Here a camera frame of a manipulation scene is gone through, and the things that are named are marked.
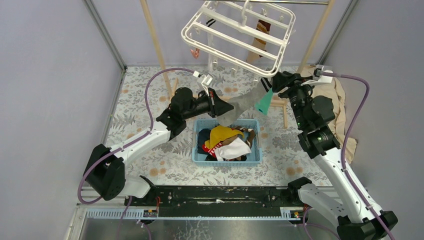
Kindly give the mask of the teal patterned sock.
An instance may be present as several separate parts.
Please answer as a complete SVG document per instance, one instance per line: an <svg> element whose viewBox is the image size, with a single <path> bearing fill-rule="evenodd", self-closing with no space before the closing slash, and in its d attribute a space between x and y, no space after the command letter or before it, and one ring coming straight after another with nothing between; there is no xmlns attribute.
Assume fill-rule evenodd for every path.
<svg viewBox="0 0 424 240"><path fill-rule="evenodd" d="M263 115L267 116L269 108L271 106L273 95L273 90L270 89L257 103L255 103L255 109Z"/></svg>

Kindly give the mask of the navy blue sock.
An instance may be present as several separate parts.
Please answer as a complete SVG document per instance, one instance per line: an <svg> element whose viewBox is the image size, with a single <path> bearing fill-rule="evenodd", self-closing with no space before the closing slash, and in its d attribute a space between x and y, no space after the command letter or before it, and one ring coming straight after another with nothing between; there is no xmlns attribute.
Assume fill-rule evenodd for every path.
<svg viewBox="0 0 424 240"><path fill-rule="evenodd" d="M205 145L205 142L210 139L210 133L211 133L211 129L207 129L207 128L199 131L197 135L197 152L199 154L204 154L204 155L208 154L208 148L205 147L204 145Z"/></svg>

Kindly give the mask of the white black striped sock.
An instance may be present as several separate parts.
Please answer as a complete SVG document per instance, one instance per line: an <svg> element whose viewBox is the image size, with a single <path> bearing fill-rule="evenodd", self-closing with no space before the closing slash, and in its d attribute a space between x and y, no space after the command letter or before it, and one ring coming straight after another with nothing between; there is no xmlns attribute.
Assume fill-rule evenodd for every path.
<svg viewBox="0 0 424 240"><path fill-rule="evenodd" d="M215 22L216 20L214 18L210 18L209 20L206 21L206 26L210 28ZM214 46L213 35L210 33L207 33L207 45L209 47ZM214 70L214 62L215 62L215 57L211 54L208 54L208 71L209 72L212 72Z"/></svg>

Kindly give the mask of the brown white striped sock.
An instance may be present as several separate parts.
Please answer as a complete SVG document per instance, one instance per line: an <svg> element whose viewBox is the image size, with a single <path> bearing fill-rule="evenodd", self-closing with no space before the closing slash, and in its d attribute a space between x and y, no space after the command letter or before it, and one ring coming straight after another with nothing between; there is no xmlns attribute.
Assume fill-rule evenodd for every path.
<svg viewBox="0 0 424 240"><path fill-rule="evenodd" d="M239 130L244 133L248 133L245 143L249 146L249 148L251 148L253 141L256 137L256 132L254 131L253 128L247 128L247 127L240 127Z"/></svg>

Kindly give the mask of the white plastic clip hanger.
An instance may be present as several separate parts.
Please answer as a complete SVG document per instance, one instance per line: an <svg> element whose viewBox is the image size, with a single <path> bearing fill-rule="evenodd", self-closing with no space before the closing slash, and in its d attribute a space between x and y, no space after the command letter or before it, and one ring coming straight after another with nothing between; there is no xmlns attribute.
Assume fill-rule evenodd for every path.
<svg viewBox="0 0 424 240"><path fill-rule="evenodd" d="M207 27L206 22L216 22ZM270 23L269 34L256 30L258 20ZM283 63L284 54L296 22L295 13L280 4L266 1L205 1L181 30L182 40L192 49L200 49L199 57L214 56L214 70L219 64L231 66L235 74L247 70L258 77L273 77ZM207 33L213 35L208 46ZM254 38L266 41L266 51L252 46ZM262 57L253 64L246 62L249 52Z"/></svg>

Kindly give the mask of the white ankle sock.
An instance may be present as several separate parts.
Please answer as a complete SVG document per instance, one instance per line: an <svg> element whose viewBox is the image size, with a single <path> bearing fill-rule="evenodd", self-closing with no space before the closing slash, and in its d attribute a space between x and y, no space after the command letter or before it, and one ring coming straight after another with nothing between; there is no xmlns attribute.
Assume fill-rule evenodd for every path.
<svg viewBox="0 0 424 240"><path fill-rule="evenodd" d="M251 146L240 138L236 138L228 145L217 148L214 153L217 161L242 161L250 154Z"/></svg>

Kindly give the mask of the maroon olive striped sock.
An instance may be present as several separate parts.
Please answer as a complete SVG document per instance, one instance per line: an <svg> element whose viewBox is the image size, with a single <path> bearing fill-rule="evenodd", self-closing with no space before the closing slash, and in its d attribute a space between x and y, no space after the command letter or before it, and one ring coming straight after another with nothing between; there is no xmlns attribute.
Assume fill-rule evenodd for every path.
<svg viewBox="0 0 424 240"><path fill-rule="evenodd" d="M257 25L256 25L256 30L258 30L262 33L265 33L265 34L269 34L270 28L271 28L270 23L268 23L264 20L261 20L261 19L258 20ZM266 52L266 45L267 45L267 42L263 39L260 39L260 38L254 38L254 40L252 42L253 47L260 49L262 51L265 51L265 52ZM249 63L249 64L253 64L262 57L263 57L262 55L250 51L247 55L246 62Z"/></svg>

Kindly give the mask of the yellow sock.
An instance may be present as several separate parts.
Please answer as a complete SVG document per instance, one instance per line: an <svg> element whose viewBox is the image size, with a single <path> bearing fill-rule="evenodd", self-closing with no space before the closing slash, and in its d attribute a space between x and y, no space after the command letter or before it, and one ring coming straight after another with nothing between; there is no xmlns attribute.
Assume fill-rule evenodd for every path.
<svg viewBox="0 0 424 240"><path fill-rule="evenodd" d="M204 145L208 149L213 149L217 144L234 136L244 137L244 133L236 128L218 125L211 129L209 138L204 142Z"/></svg>

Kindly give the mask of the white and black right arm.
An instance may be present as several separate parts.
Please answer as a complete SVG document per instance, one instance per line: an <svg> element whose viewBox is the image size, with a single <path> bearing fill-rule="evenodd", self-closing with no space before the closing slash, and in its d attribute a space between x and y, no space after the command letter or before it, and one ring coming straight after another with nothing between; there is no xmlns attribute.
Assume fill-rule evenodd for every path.
<svg viewBox="0 0 424 240"><path fill-rule="evenodd" d="M325 217L337 230L341 240L393 239L398 218L385 211L359 181L346 159L346 144L340 143L328 124L335 119L330 98L313 96L316 86L330 84L336 73L317 69L312 76L279 72L272 78L272 90L280 98L289 99L297 128L299 144L323 170L340 197L336 201L306 178L289 184L287 201L293 206L302 203Z"/></svg>

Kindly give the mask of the red white dotted sock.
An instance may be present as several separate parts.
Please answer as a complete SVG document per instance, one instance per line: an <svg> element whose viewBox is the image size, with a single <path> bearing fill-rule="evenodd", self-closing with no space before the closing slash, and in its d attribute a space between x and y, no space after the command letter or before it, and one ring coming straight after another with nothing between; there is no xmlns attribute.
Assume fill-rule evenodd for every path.
<svg viewBox="0 0 424 240"><path fill-rule="evenodd" d="M205 144L202 145L202 150L207 153L205 161L208 162L223 162L224 159L217 155L218 149L221 148L223 144L220 142L212 148L208 148Z"/></svg>

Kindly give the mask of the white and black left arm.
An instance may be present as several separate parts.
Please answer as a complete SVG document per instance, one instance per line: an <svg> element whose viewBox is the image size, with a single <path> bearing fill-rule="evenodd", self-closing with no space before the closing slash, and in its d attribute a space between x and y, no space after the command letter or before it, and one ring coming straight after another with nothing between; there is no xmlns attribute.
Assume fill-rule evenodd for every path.
<svg viewBox="0 0 424 240"><path fill-rule="evenodd" d="M126 168L132 161L178 136L186 128L187 119L202 114L216 118L233 108L212 88L202 90L194 97L189 88L180 87L150 129L113 147L104 144L94 147L82 180L99 194L99 199L110 201L117 196L133 196L142 205L148 206L154 202L155 192L151 189L152 184L144 178L126 176Z"/></svg>

